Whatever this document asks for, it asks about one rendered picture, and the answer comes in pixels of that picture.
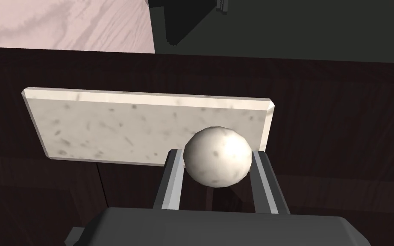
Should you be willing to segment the white marble drawer front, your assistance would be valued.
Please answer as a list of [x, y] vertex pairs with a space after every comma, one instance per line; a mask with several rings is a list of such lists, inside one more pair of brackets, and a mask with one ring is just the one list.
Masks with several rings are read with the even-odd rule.
[[34, 87], [21, 94], [45, 155], [56, 160], [162, 166], [171, 149], [211, 126], [264, 151], [274, 111], [263, 98]]

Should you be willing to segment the dark wooden cabinet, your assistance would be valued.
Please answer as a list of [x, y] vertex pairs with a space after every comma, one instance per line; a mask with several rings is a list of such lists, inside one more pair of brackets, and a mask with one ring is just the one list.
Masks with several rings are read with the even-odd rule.
[[0, 48], [0, 246], [65, 246], [107, 207], [152, 208], [162, 168], [48, 159], [27, 87], [269, 98], [294, 214], [394, 246], [394, 64]]

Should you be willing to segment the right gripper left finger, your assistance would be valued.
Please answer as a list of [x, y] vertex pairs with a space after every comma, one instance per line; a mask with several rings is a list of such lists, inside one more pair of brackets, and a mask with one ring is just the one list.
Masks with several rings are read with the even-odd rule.
[[171, 149], [165, 164], [154, 209], [178, 210], [182, 191], [184, 163], [181, 149]]

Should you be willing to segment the white marble ball knob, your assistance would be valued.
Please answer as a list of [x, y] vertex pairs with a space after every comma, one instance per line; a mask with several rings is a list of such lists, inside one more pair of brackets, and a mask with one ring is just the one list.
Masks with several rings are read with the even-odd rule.
[[241, 181], [252, 164], [252, 149], [234, 130], [205, 128], [186, 143], [183, 152], [187, 173], [208, 187], [229, 187]]

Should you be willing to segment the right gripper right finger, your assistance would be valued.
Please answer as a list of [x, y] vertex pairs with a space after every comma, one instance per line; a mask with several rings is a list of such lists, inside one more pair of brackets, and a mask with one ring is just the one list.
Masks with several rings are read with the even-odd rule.
[[271, 163], [264, 151], [253, 151], [250, 182], [256, 213], [290, 214]]

